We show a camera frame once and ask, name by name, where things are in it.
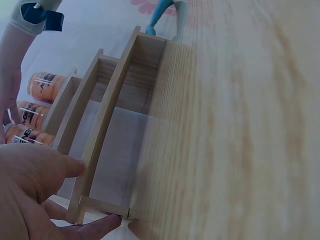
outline wood grain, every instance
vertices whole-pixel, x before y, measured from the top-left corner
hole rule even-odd
[[[154,89],[132,231],[320,239],[320,2],[190,2]]]
[[[63,83],[50,108],[50,111],[45,117],[41,126],[41,130],[43,132],[51,135],[57,134],[60,124],[81,80],[82,78],[77,76],[77,69],[73,69]]]
[[[72,97],[72,100],[65,112],[61,125],[59,126],[59,130],[54,139],[52,148],[57,149],[64,155],[69,154],[81,118],[98,81],[98,61],[99,57],[102,56],[103,53],[103,49],[98,50],[91,65],[86,71],[82,81],[80,82],[80,85]]]
[[[70,198],[67,219],[71,222],[82,224],[84,220],[85,212],[79,205],[80,198],[82,195],[86,197],[89,196],[100,152],[117,99],[129,70],[134,45],[139,32],[140,27],[136,26],[112,74],[90,130],[82,155],[87,169],[82,175],[76,178]]]

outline wooden edge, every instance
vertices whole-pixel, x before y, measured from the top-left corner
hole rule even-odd
[[[157,41],[161,41],[161,42],[165,42],[165,41],[166,41],[166,39],[164,39],[164,38],[162,38],[162,37],[150,35],[150,34],[147,34],[147,33],[144,33],[144,32],[139,32],[138,35],[139,35],[139,36],[142,36],[142,37],[145,37],[145,38],[149,38],[149,39],[154,39],[154,40],[157,40]]]
[[[96,118],[93,122],[82,155],[82,160],[85,162],[87,170],[84,174],[76,178],[68,208],[67,219],[71,222],[83,222],[84,214],[81,207],[79,207],[80,198],[82,195],[89,196],[101,148],[104,143],[106,132],[116,106],[121,87],[131,63],[134,45],[139,32],[140,27],[136,26],[118,64],[115,67],[110,82],[103,95]]]
[[[95,55],[66,110],[56,134],[52,147],[64,155],[69,154],[81,118],[97,83],[98,62],[103,52],[103,49],[99,49]]]
[[[49,200],[55,202],[56,204],[59,204],[60,206],[64,207],[64,208],[68,208],[70,200],[63,198],[61,196],[58,195],[52,195],[51,197],[49,197]],[[101,219],[103,217],[107,216],[105,213],[101,212],[101,211],[97,211],[94,210],[93,208],[89,208],[86,212],[85,212],[85,217],[89,218],[89,219]]]
[[[64,81],[59,90],[45,120],[41,126],[41,130],[51,135],[56,135],[59,129],[59,125],[63,119],[65,112],[67,111],[69,102],[66,99],[70,97],[72,93],[73,83],[72,78],[76,76],[77,69],[73,68],[68,77]]]
[[[93,199],[88,196],[81,196],[79,204],[84,208],[90,208],[107,215],[116,214],[124,219],[129,215],[129,208],[125,206],[119,206],[105,201]]]
[[[111,63],[117,64],[120,59],[112,56],[102,55],[100,56],[100,60],[105,61],[107,63],[111,62]]]
[[[52,195],[51,197],[49,197],[49,200],[54,201],[56,204],[59,204],[60,206],[65,208],[68,208],[70,202],[69,199],[63,198],[58,195]]]

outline pine wood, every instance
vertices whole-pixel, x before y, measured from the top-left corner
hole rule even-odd
[[[115,67],[92,125],[93,127],[91,128],[90,135],[82,155],[82,160],[86,163],[87,170],[83,175],[76,178],[68,208],[67,218],[72,222],[79,223],[84,219],[84,211],[82,210],[81,205],[79,205],[80,197],[82,195],[86,197],[89,196],[101,148],[104,143],[112,113],[116,106],[117,99],[131,63],[133,47],[139,32],[140,27],[136,27]]]
[[[130,229],[320,239],[320,2],[190,1],[155,86]]]

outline finger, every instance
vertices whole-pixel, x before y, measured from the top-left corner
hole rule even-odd
[[[55,194],[65,178],[80,175],[85,167],[80,160],[35,144],[9,144],[1,154],[6,156],[9,177],[39,204]]]
[[[5,137],[5,131],[2,126],[0,126],[0,145],[3,145],[6,143],[6,137]]]
[[[2,121],[3,121],[2,124],[3,124],[4,126],[6,126],[7,124],[10,124],[10,123],[11,123],[8,110],[4,110]]]
[[[121,217],[115,214],[106,216],[97,221],[76,226],[61,227],[61,232],[70,240],[100,240],[105,235],[121,225]]]
[[[81,175],[85,169],[85,164],[81,160],[76,160],[70,156],[63,156],[65,178],[74,178]]]
[[[6,126],[7,124],[11,123],[10,117],[9,117],[9,114],[8,114],[8,110],[4,110],[2,114],[3,114],[2,122],[1,122],[1,119],[0,119],[0,123],[2,123],[0,125],[0,145],[6,143],[5,130],[4,130],[3,126]]]
[[[19,110],[17,105],[15,104],[14,106],[9,108],[11,118],[14,121],[15,124],[20,124],[21,123],[21,116],[19,114]]]
[[[52,200],[46,200],[42,203],[42,207],[48,214],[50,219],[63,220],[67,219],[68,210]]]

